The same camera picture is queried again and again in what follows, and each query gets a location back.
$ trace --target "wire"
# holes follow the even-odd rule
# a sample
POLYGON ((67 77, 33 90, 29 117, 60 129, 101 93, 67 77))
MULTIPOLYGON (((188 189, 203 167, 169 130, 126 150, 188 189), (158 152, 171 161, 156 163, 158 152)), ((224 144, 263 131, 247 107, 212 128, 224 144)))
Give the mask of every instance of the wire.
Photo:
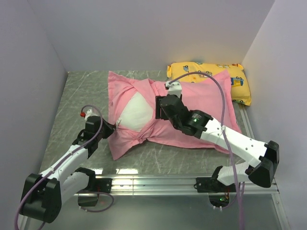
MULTIPOLYGON (((219 90, 221 92, 221 96, 222 96, 222 102, 223 102, 222 115, 221 115, 221 127, 223 127, 224 126, 225 107, 226 107, 225 96, 224 96, 222 87, 220 86, 220 84, 217 82, 216 79, 214 79, 212 76, 210 76, 207 73, 195 71, 195 72, 190 72, 190 73, 183 74, 183 75, 181 75, 181 76, 171 80, 169 84, 171 84, 171 83, 173 83, 173 82, 175 82, 175 81, 177 81, 177 80, 179 80, 179 79, 181 79, 181 78, 183 78, 183 77, 185 77, 187 75, 190 75, 190 74, 201 74, 201 75, 204 75, 204 76, 210 78, 211 80, 213 80, 214 83, 219 88, 219 90)), ((233 171, 234 171, 234 178, 235 178, 235 185, 236 185, 236 196, 237 196, 238 205, 239 205, 239 225, 240 225, 240 229, 243 230, 244 229, 244 213, 243 213, 243 206, 242 206, 242 197, 240 195, 240 190, 239 190, 238 176, 237 176, 237 173, 236 173, 236 165, 235 165, 235 160, 234 160, 234 153, 231 150, 231 146, 230 146, 230 143, 228 141, 227 135, 225 133, 225 129, 223 129, 223 128, 222 128, 222 134, 223 134, 226 146, 227 146, 228 151, 229 151, 229 157, 230 157, 230 161, 231 161, 231 164, 232 164, 232 167, 233 167, 233 171)))
MULTIPOLYGON (((97 110, 97 112, 99 113, 99 116, 100 116, 100 126, 99 126, 99 129, 98 131, 95 133, 95 135, 89 139, 87 142, 85 142, 84 144, 82 144, 81 146, 77 147, 76 149, 74 149, 71 153, 67 154, 55 167, 52 171, 48 172, 43 178, 41 178, 28 192, 27 194, 23 197, 23 199, 21 200, 18 208, 17 208, 17 212, 16 212, 16 215, 15 215, 15 218, 14 218, 14 227, 15 227, 15 230, 20 230, 19 227, 18 227, 18 217, 19 217, 19 212, 20 210, 22 209, 22 207, 24 206, 24 203, 25 201, 27 200, 27 198, 30 196, 30 194, 45 180, 47 179, 50 175, 53 174, 53 172, 58 169, 70 156, 72 156, 75 152, 79 151, 80 149, 84 148, 88 143, 90 143, 91 141, 93 141, 97 136, 98 134, 100 133, 101 131, 101 128, 102 128, 102 122, 103 122, 103 117, 102 117, 102 114, 100 112, 100 110, 94 106, 94 105, 90 105, 90 104, 87 104, 85 106, 82 107, 81 109, 81 112, 83 112, 83 109, 86 108, 86 107, 92 107, 94 108, 95 110, 97 110)), ((43 226, 45 225, 45 223, 43 222, 43 224, 39 227, 38 230, 41 230, 43 228, 43 226)))
POLYGON ((114 197, 109 193, 103 193, 103 192, 87 192, 87 193, 94 193, 94 194, 98 194, 98 195, 107 195, 112 199, 112 201, 111 201, 111 204, 108 207, 101 209, 101 210, 89 210, 89 209, 86 209, 84 207, 80 207, 82 210, 84 210, 86 212, 95 212, 95 213, 96 212, 103 212, 103 211, 106 211, 109 208, 111 208, 111 206, 114 204, 114 197))

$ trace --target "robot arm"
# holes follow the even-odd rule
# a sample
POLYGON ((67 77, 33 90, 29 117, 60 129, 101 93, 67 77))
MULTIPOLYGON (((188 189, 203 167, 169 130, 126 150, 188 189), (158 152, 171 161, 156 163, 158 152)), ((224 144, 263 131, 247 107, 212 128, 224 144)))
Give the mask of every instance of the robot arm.
MULTIPOLYGON (((169 120, 175 129, 186 135, 212 142, 227 149, 222 130, 234 154, 246 162, 236 165, 238 181, 252 181, 261 187, 270 187, 279 163, 279 146, 274 141, 268 143, 246 137, 226 126, 200 110, 188 110, 181 98, 180 83, 175 81, 165 85, 167 96, 156 97, 156 118, 169 120)), ((217 167, 213 173, 212 183, 229 186, 234 183, 232 166, 217 167)))
POLYGON ((27 177, 24 183, 22 199, 41 178, 50 171, 53 172, 26 199, 19 212, 21 215, 51 223, 58 216, 62 204, 70 197, 81 190, 92 191, 95 184, 95 172, 78 167, 91 157, 98 148, 98 142, 102 138, 108 138, 116 127, 103 120, 98 136, 85 145, 84 148, 72 154, 76 148, 90 140, 100 127, 101 118, 93 115, 91 110, 84 114, 84 116, 86 119, 85 129, 78 134, 69 150, 50 168, 40 174, 31 174, 27 177), (55 169, 55 166, 60 161, 63 161, 63 163, 55 169))

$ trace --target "yellow pillow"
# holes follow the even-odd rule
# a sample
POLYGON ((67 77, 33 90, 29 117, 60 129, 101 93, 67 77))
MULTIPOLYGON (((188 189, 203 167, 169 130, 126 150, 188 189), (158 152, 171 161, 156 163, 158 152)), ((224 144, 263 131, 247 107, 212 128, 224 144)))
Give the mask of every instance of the yellow pillow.
MULTIPOLYGON (((175 79, 185 73, 189 72, 206 72, 208 74, 215 75, 224 70, 228 70, 231 78, 231 98, 234 102, 250 105, 250 91, 248 87, 248 81, 244 74, 244 69, 240 64, 235 65, 215 65, 199 62, 179 62, 173 63, 167 67, 167 76, 175 79)), ((184 82, 201 82, 208 79, 200 74, 191 74, 180 79, 184 82)))

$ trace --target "pink cloth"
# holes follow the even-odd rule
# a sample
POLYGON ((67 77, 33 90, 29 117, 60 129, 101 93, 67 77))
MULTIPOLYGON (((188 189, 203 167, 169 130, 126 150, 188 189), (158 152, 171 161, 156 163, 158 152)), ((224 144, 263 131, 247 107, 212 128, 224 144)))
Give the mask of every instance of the pink cloth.
MULTIPOLYGON (((228 71, 225 70, 215 75, 214 78, 221 85, 225 95, 224 124, 240 132, 231 101, 231 83, 228 71)), ((189 110, 204 111, 220 121, 222 98, 219 89, 212 80, 200 83, 181 82, 180 84, 182 86, 182 101, 189 110)), ((154 109, 153 116, 140 132, 129 130, 119 124, 116 131, 108 138, 114 160, 123 156, 132 146, 141 144, 145 140, 181 148, 215 148, 224 153, 228 152, 213 143, 183 134, 174 129, 169 121, 155 119, 155 97, 167 95, 165 82, 161 81, 128 79, 109 72, 109 122, 111 124, 116 123, 126 104, 136 92, 139 92, 154 109)))

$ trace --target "gray marble surface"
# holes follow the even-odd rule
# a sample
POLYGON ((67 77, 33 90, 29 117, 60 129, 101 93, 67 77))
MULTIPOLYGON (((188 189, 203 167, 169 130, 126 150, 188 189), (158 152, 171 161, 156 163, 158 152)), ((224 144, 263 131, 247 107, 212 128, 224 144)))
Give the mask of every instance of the gray marble surface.
MULTIPOLYGON (((157 81, 166 80, 166 71, 114 71, 120 75, 157 81)), ((70 72, 49 143, 41 165, 41 170, 50 167, 70 147, 77 134, 84 128, 80 109, 85 104, 93 104, 108 116, 108 71, 70 72)), ((238 104, 234 103, 237 123, 246 135, 238 104)), ((243 162, 236 157, 236 162, 243 162)), ((101 140, 96 152, 82 164, 96 173, 107 174, 189 174, 213 173, 220 165, 229 165, 229 157, 214 149, 181 149, 149 141, 133 147, 123 157, 114 161, 107 140, 101 140)))

